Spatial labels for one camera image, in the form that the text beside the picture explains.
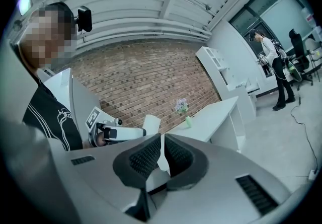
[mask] textured black grip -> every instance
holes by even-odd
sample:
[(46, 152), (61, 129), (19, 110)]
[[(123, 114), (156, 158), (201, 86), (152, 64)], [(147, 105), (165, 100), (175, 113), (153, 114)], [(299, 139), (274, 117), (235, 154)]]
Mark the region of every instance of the textured black grip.
[(124, 185), (144, 190), (145, 182), (160, 158), (160, 149), (160, 134), (156, 134), (120, 153), (113, 162), (113, 170)]
[(165, 157), (171, 174), (167, 182), (169, 191), (190, 189), (207, 173), (209, 162), (205, 154), (175, 135), (165, 134)]

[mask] sleeve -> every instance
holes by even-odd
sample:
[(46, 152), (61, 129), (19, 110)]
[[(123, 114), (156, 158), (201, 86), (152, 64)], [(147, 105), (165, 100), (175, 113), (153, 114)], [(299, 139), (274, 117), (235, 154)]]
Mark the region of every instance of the sleeve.
[(268, 49), (269, 54), (267, 55), (266, 59), (274, 58), (276, 56), (276, 49), (274, 44), (268, 38), (263, 39), (263, 45)]

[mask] power outlet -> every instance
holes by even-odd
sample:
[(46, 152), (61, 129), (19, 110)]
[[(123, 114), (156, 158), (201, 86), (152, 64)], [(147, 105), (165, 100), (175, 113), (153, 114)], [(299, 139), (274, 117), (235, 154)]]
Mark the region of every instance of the power outlet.
[(319, 170), (316, 173), (314, 173), (314, 170), (311, 170), (310, 173), (308, 174), (308, 179), (311, 180), (311, 181), (315, 180), (315, 178), (317, 177), (318, 173), (319, 173)]

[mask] white shirt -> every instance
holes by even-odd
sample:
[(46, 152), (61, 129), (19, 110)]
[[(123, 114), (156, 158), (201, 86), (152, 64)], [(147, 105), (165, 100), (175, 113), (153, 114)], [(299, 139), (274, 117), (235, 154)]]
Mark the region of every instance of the white shirt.
[(273, 60), (278, 57), (274, 44), (269, 38), (264, 37), (262, 39), (263, 51), (266, 54), (266, 60), (272, 66)]

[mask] gray floor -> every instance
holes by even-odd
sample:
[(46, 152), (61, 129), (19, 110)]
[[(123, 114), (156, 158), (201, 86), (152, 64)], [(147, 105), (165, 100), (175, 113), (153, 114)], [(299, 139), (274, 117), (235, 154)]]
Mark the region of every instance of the gray floor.
[[(318, 167), (322, 163), (322, 82), (313, 78), (314, 85), (309, 82), (301, 87), (301, 106), (293, 110), (298, 122), (306, 124), (308, 138), (318, 159)], [(286, 187), (294, 192), (302, 184), (308, 182), (308, 174), (315, 169), (315, 159), (306, 140), (303, 125), (296, 124), (290, 114), (298, 105), (299, 94), (296, 85), (293, 87), (296, 102), (287, 104), (280, 111), (274, 112), (278, 92), (258, 98), (257, 117), (254, 122), (245, 126), (246, 142), (241, 151), (274, 176), (278, 177)]]

